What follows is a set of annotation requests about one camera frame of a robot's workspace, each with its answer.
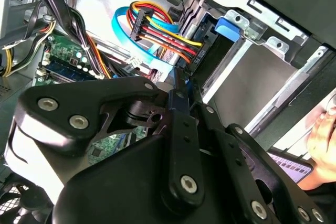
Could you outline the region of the person hand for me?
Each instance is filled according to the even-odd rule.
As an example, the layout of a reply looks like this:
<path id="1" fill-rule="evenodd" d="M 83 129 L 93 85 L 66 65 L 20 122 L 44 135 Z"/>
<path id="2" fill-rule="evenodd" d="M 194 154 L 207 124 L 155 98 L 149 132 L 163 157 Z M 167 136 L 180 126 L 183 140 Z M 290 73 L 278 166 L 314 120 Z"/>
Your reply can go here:
<path id="1" fill-rule="evenodd" d="M 322 113 L 307 140 L 314 170 L 302 181 L 301 188 L 312 190 L 324 183 L 335 182 L 335 108 Z"/>

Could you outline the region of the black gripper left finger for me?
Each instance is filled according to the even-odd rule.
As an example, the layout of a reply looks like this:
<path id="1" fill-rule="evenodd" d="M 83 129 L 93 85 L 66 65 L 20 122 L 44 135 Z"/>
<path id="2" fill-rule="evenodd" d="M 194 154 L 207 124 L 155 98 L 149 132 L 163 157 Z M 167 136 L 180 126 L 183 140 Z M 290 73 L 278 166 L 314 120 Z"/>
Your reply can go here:
<path id="1" fill-rule="evenodd" d="M 164 203 L 195 208 L 204 198 L 197 120 L 183 71 L 173 75 L 169 92 L 141 76 L 32 87 L 18 99 L 15 125 L 61 168 L 84 158 L 93 142 L 145 126 L 149 133 L 136 143 L 148 137 L 164 143 Z"/>

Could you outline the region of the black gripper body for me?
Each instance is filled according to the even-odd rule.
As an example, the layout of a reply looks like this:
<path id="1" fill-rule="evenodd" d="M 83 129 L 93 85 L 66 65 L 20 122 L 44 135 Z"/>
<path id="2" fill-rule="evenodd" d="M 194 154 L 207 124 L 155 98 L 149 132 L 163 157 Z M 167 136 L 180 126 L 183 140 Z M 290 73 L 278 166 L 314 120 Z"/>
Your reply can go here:
<path id="1" fill-rule="evenodd" d="M 251 223 L 238 206 L 212 140 L 199 138 L 205 198 L 194 210 L 175 213 L 161 196 L 164 143 L 148 137 L 75 175 L 54 206 L 52 223 Z"/>

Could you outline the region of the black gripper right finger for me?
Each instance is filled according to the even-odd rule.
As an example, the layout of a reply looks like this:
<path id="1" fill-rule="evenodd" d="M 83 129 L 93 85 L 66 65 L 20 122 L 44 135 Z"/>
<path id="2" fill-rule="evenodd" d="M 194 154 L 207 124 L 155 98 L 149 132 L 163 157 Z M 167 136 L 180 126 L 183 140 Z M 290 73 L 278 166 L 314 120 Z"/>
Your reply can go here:
<path id="1" fill-rule="evenodd" d="M 301 190 L 313 168 L 277 152 L 266 152 L 237 124 L 222 126 L 216 111 L 204 104 L 195 79 L 187 83 L 191 113 L 199 119 L 201 147 L 214 154 L 221 169 L 233 223 L 329 223 L 328 216 Z"/>

